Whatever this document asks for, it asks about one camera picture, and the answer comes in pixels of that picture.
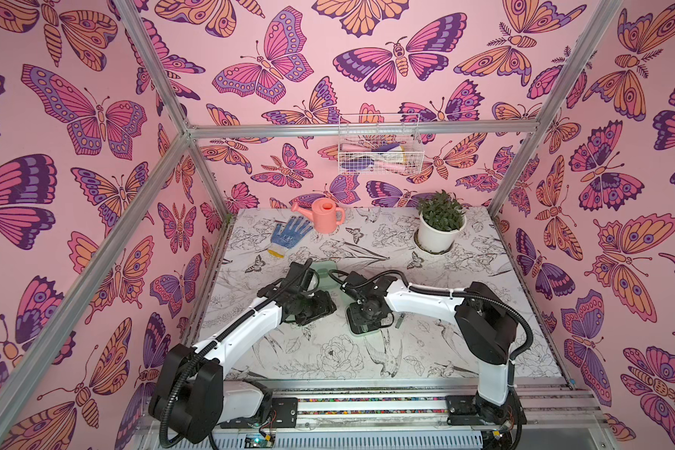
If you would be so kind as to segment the green case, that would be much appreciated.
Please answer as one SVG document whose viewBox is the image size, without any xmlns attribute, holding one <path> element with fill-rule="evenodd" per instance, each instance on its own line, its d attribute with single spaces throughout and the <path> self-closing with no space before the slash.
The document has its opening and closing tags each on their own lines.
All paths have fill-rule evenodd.
<svg viewBox="0 0 675 450">
<path fill-rule="evenodd" d="M 374 303 L 352 303 L 346 309 L 346 317 L 351 332 L 356 336 L 388 328 L 395 322 L 390 309 Z"/>
<path fill-rule="evenodd" d="M 314 262 L 311 266 L 317 274 L 319 285 L 318 290 L 330 291 L 339 288 L 339 283 L 330 277 L 331 270 L 337 270 L 338 266 L 333 261 Z"/>
</svg>

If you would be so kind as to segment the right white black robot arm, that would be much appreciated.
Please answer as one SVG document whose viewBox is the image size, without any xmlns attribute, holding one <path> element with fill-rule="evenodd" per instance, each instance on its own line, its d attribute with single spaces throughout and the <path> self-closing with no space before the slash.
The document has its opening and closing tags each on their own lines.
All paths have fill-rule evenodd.
<svg viewBox="0 0 675 450">
<path fill-rule="evenodd" d="M 408 281 L 398 270 L 374 277 L 357 272 L 328 271 L 352 302 L 346 309 L 354 335 L 394 326 L 399 315 L 417 314 L 455 324 L 470 353 L 478 360 L 478 387 L 470 406 L 449 416 L 475 416 L 487 425 L 526 423 L 515 388 L 515 362 L 534 343 L 530 324 L 484 283 L 448 289 Z"/>
</svg>

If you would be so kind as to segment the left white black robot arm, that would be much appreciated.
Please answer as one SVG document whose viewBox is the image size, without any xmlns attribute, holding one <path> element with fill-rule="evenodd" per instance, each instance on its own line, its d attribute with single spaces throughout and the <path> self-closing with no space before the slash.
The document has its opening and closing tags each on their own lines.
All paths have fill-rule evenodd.
<svg viewBox="0 0 675 450">
<path fill-rule="evenodd" d="M 216 447 L 215 427 L 236 420 L 262 427 L 274 415 L 271 391 L 261 384 L 228 382 L 234 364 L 252 346 L 289 318 L 314 322 L 335 311 L 321 291 L 312 259 L 292 262 L 285 277 L 258 290 L 245 312 L 223 330 L 192 346 L 167 352 L 148 414 L 159 422 L 159 446 L 183 441 Z"/>
</svg>

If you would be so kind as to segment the blue garden glove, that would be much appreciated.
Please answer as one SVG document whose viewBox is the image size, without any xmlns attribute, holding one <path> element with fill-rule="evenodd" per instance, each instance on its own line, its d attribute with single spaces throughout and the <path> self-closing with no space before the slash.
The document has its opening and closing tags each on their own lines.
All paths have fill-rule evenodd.
<svg viewBox="0 0 675 450">
<path fill-rule="evenodd" d="M 270 238 L 268 253 L 284 258 L 304 237 L 313 231 L 312 223 L 304 217 L 291 217 L 285 223 L 278 223 Z"/>
</svg>

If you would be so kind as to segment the pink watering can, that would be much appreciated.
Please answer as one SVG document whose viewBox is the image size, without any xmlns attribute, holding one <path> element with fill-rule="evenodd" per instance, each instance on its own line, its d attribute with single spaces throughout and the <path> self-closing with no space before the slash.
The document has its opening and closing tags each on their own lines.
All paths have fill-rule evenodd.
<svg viewBox="0 0 675 450">
<path fill-rule="evenodd" d="M 308 219 L 318 234 L 333 234 L 346 221 L 345 210 L 328 198 L 314 201 L 310 208 L 293 204 L 291 210 Z"/>
</svg>

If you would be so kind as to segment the potted green plant white pot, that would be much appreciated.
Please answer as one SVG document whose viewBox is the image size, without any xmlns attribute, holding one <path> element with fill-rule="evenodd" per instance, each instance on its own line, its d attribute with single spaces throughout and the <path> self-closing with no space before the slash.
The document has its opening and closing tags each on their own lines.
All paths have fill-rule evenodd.
<svg viewBox="0 0 675 450">
<path fill-rule="evenodd" d="M 419 201 L 420 224 L 416 244 L 431 254 L 444 254 L 453 247 L 466 224 L 464 208 L 451 193 L 441 190 Z"/>
</svg>

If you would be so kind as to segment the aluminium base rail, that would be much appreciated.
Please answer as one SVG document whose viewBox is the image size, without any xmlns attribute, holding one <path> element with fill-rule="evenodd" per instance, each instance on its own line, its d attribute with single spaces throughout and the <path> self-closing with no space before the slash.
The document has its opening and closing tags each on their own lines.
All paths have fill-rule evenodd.
<svg viewBox="0 0 675 450">
<path fill-rule="evenodd" d="M 522 378 L 502 425 L 468 416 L 474 379 L 260 380 L 264 425 L 240 419 L 179 449 L 618 449 L 596 399 Z"/>
</svg>

